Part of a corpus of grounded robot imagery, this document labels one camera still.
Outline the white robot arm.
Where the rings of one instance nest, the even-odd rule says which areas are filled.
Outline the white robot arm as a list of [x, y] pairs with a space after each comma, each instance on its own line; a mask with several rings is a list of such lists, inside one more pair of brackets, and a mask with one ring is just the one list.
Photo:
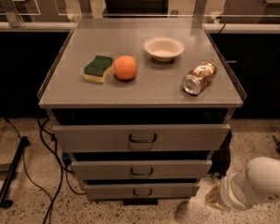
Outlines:
[[241, 173], [224, 176], [205, 196], [206, 204], [227, 212], [279, 201], [280, 161], [267, 157], [252, 159]]

